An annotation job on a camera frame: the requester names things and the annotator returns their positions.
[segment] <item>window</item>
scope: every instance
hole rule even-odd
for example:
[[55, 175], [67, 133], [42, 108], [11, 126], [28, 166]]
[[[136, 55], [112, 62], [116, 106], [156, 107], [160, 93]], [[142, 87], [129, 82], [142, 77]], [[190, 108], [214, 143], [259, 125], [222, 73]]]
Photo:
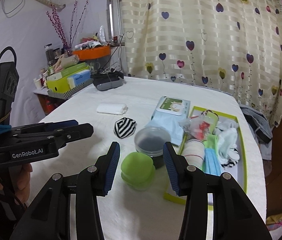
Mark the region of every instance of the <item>window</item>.
[[108, 1], [108, 28], [109, 36], [113, 40], [113, 37], [117, 36], [118, 41], [121, 40], [121, 37], [124, 33], [122, 26], [122, 0], [107, 0]]

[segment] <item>silver pivot bolt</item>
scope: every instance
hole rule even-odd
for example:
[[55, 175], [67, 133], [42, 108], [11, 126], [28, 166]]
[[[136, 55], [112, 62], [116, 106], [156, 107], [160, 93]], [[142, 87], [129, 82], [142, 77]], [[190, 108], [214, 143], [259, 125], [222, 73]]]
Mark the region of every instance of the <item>silver pivot bolt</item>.
[[231, 179], [231, 175], [229, 173], [223, 173], [222, 177], [224, 177], [225, 179]]
[[97, 167], [95, 166], [88, 167], [88, 172], [95, 172], [96, 170], [97, 170]]
[[55, 173], [53, 176], [52, 176], [52, 179], [53, 180], [58, 180], [61, 178], [61, 174], [60, 173]]
[[197, 168], [193, 165], [189, 165], [187, 168], [186, 168], [188, 171], [195, 171]]

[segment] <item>wet wipes package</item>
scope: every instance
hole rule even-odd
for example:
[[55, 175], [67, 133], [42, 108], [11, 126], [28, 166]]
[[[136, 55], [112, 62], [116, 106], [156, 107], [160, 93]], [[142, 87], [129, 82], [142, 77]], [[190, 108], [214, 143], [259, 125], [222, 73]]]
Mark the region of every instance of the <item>wet wipes package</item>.
[[171, 136], [171, 143], [180, 146], [184, 131], [179, 121], [189, 115], [190, 101], [179, 98], [161, 97], [151, 121], [145, 127], [160, 127]]

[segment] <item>pink heart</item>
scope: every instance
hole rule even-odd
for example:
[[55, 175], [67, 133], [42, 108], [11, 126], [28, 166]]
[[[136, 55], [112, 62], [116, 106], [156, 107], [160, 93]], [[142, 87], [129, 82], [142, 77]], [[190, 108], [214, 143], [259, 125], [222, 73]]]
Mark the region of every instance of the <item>pink heart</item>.
[[178, 65], [179, 68], [183, 68], [184, 67], [184, 61], [178, 60], [177, 65]]

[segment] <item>orange basket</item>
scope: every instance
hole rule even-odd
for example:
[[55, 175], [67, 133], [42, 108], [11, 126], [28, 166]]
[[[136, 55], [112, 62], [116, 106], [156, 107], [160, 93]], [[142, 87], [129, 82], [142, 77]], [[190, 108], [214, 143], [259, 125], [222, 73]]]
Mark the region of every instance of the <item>orange basket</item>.
[[110, 45], [108, 45], [108, 46], [103, 46], [103, 47], [94, 48], [94, 49], [76, 50], [73, 52], [73, 54], [78, 55], [80, 60], [96, 59], [96, 58], [101, 58], [101, 57], [110, 55], [111, 48], [110, 48]]

